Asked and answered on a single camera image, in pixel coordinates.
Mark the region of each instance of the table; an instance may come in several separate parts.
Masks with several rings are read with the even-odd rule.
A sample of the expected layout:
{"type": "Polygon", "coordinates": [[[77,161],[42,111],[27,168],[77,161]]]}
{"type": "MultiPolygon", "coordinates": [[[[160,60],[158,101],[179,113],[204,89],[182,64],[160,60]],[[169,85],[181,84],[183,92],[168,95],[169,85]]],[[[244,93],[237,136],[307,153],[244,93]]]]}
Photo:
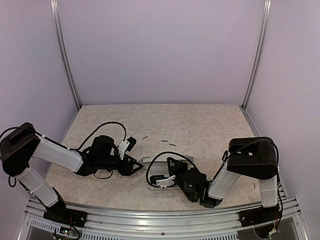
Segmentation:
{"type": "MultiPolygon", "coordinates": [[[[253,137],[250,126],[237,105],[85,105],[77,114],[63,144],[76,148],[98,125],[109,121],[123,123],[128,136],[137,139],[129,153],[133,158],[153,158],[164,151],[193,156],[194,163],[207,175],[208,180],[221,166],[222,155],[232,138],[253,137]]],[[[104,126],[83,148],[90,146],[94,137],[99,135],[108,135],[116,143],[120,143],[124,132],[118,125],[104,126]]],[[[108,174],[106,171],[97,172],[99,177],[106,177],[108,174]]],[[[129,210],[204,209],[198,203],[189,202],[181,190],[147,189],[145,174],[145,170],[140,170],[127,177],[115,171],[110,179],[100,180],[93,175],[83,177],[52,165],[46,181],[66,202],[129,210]]],[[[246,205],[260,200],[258,181],[241,176],[218,208],[246,205]]]]}

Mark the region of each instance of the white wall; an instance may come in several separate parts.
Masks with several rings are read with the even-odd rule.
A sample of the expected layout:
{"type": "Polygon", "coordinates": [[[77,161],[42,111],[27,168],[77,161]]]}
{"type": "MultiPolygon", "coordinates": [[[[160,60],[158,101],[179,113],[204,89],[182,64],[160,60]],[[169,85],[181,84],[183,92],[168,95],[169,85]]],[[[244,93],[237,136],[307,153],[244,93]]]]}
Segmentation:
{"type": "MultiPolygon", "coordinates": [[[[76,114],[56,40],[50,1],[0,0],[0,133],[24,122],[61,141],[76,114]]],[[[48,164],[31,162],[45,175],[48,164]]],[[[0,167],[0,239],[17,239],[29,195],[0,167]]]]}
{"type": "Polygon", "coordinates": [[[241,104],[263,6],[263,0],[59,0],[83,104],[241,104]]]}
{"type": "Polygon", "coordinates": [[[284,189],[296,196],[311,239],[319,239],[320,1],[272,1],[248,113],[279,146],[284,189]]]}

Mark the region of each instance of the vertical metal pole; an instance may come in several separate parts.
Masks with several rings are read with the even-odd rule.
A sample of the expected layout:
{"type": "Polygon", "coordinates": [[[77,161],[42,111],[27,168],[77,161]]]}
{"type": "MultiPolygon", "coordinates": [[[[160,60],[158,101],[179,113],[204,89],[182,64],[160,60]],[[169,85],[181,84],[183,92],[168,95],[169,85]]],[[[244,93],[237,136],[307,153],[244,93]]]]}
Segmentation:
{"type": "Polygon", "coordinates": [[[254,85],[257,78],[257,73],[259,70],[259,65],[263,53],[263,48],[265,45],[266,35],[267,35],[267,29],[268,29],[268,23],[269,23],[269,16],[270,16],[270,9],[271,9],[271,0],[264,0],[264,9],[263,9],[263,17],[262,17],[262,23],[260,28],[260,35],[259,35],[259,41],[258,46],[255,52],[253,67],[251,70],[250,80],[248,87],[245,92],[244,100],[242,103],[242,108],[244,111],[246,111],[254,85]]]}
{"type": "Polygon", "coordinates": [[[66,78],[71,90],[74,104],[77,110],[79,111],[80,108],[82,107],[82,104],[81,104],[81,100],[76,88],[76,84],[70,69],[70,64],[68,60],[68,55],[67,55],[66,46],[64,42],[64,36],[62,32],[62,27],[61,27],[58,0],[50,0],[50,3],[51,3],[51,11],[52,11],[52,17],[53,17],[53,24],[55,28],[56,38],[57,38],[57,42],[60,50],[63,67],[64,67],[66,78]]]}

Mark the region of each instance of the beige table surface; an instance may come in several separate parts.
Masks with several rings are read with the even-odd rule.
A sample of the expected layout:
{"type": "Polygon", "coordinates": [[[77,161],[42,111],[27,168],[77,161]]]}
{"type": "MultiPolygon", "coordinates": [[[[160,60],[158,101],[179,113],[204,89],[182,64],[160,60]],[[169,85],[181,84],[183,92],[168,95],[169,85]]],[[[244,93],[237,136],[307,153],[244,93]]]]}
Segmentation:
{"type": "MultiPolygon", "coordinates": [[[[207,174],[208,180],[221,166],[222,155],[232,138],[253,136],[236,105],[88,105],[79,111],[63,144],[71,148],[78,147],[98,125],[108,121],[123,123],[128,136],[137,139],[137,144],[128,153],[133,158],[153,158],[164,151],[193,156],[194,163],[201,172],[207,174]],[[169,140],[176,146],[161,140],[169,140]]],[[[122,141],[124,132],[118,125],[104,126],[84,148],[91,145],[94,137],[99,135],[109,135],[117,144],[122,141]]],[[[99,177],[108,174],[106,171],[97,172],[99,177]]],[[[67,202],[134,210],[204,209],[198,203],[189,202],[181,190],[148,190],[145,174],[145,170],[140,170],[132,176],[121,176],[114,171],[110,179],[100,180],[93,175],[83,177],[52,165],[46,181],[67,202]]],[[[260,200],[258,181],[241,176],[218,207],[244,205],[260,200]]]]}

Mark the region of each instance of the marbled surface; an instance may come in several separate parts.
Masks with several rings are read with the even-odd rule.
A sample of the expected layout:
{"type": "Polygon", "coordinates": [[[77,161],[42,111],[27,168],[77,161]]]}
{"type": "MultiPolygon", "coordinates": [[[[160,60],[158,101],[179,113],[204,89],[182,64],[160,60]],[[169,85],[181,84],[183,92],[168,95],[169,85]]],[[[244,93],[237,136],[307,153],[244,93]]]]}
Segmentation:
{"type": "MultiPolygon", "coordinates": [[[[78,147],[103,122],[118,121],[125,125],[128,136],[137,144],[128,154],[137,160],[173,151],[194,157],[199,170],[211,179],[221,166],[221,158],[232,138],[252,137],[252,131],[236,105],[143,104],[83,106],[70,127],[63,144],[78,147]]],[[[109,135],[119,144],[124,136],[118,125],[102,127],[95,136],[109,135]]],[[[52,165],[46,181],[67,202],[134,210],[203,210],[187,200],[181,190],[151,191],[147,189],[145,170],[132,176],[114,172],[107,180],[93,175],[83,177],[52,165]]],[[[97,176],[109,173],[98,171],[97,176]]],[[[259,202],[258,181],[241,176],[225,196],[221,207],[259,202]]]]}

